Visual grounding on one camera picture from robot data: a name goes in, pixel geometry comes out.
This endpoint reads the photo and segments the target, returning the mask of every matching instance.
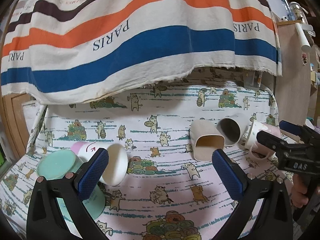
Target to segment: blue gripper pad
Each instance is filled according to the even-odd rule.
[[[97,185],[101,175],[108,166],[109,154],[103,149],[99,156],[89,166],[86,173],[82,176],[78,183],[78,198],[81,201],[88,199]]]
[[[233,200],[240,201],[243,198],[244,187],[242,182],[239,180],[238,176],[234,173],[230,164],[225,160],[225,158],[220,154],[226,154],[222,150],[216,150],[212,154],[212,165],[214,166],[216,172],[218,173],[223,185],[226,187],[230,197]]]
[[[301,135],[300,127],[293,124],[293,123],[287,122],[287,121],[281,121],[279,123],[279,128],[281,130],[287,131],[293,135],[297,135],[297,136]]]

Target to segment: white mug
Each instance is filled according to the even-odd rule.
[[[226,146],[233,146],[249,128],[249,119],[242,113],[236,113],[231,116],[222,118],[217,123],[217,130],[225,138]]]
[[[275,153],[273,150],[257,142],[257,133],[262,130],[279,138],[281,137],[279,127],[253,120],[244,147],[249,150],[249,157],[255,161],[265,160]],[[252,151],[265,155],[265,158],[255,156]]]
[[[106,142],[76,142],[70,150],[87,162],[99,148],[106,149],[109,163],[103,172],[100,182],[109,186],[116,186],[124,179],[128,169],[128,156],[125,148],[119,143]]]
[[[209,120],[194,120],[190,126],[190,139],[197,161],[211,161],[212,153],[224,148],[224,137]]]

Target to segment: cup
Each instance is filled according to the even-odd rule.
[[[70,149],[84,162],[99,149],[108,151],[109,163],[104,170],[100,182],[109,186],[116,186],[124,179],[128,169],[128,156],[125,148],[119,143],[106,142],[76,142]]]
[[[44,176],[47,180],[62,179],[66,173],[76,172],[82,163],[83,161],[72,151],[59,150],[45,156],[39,161],[36,173],[38,176]],[[61,213],[72,221],[63,199],[57,198],[57,202]],[[96,219],[103,212],[105,202],[106,200],[102,191],[98,185],[96,185],[89,199],[84,200],[82,203],[90,216]]]
[[[273,150],[257,142],[257,133],[262,130],[279,138],[281,137],[279,127],[253,120],[244,147],[249,150],[249,157],[255,161],[265,160],[275,153]],[[252,151],[265,155],[265,158],[258,158],[252,153]]]
[[[190,126],[193,156],[197,161],[208,162],[212,153],[224,148],[224,137],[209,120],[195,120]]]
[[[217,123],[217,130],[225,138],[226,146],[233,146],[249,128],[249,119],[242,113],[236,113],[222,118]]]

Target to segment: blue stripe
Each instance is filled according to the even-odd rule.
[[[220,50],[276,61],[276,48],[263,40],[236,40],[233,31],[228,29],[195,31],[186,26],[167,26],[139,33],[105,57],[71,69],[32,71],[31,67],[10,68],[1,73],[1,85],[28,82],[43,93],[66,91],[101,82],[119,70],[149,60]]]

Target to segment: orange stripe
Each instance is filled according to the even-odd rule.
[[[157,1],[161,0],[133,0],[121,11],[88,20],[64,35],[51,33],[37,28],[30,28],[28,36],[15,37],[12,39],[11,43],[4,45],[3,57],[9,55],[9,52],[12,50],[23,50],[36,44],[47,44],[57,48],[73,48],[114,30],[134,11],[148,3]],[[231,12],[233,21],[235,22],[258,21],[263,23],[270,30],[274,30],[272,20],[253,7],[232,9],[230,7],[229,0],[184,1],[194,8],[224,7]]]

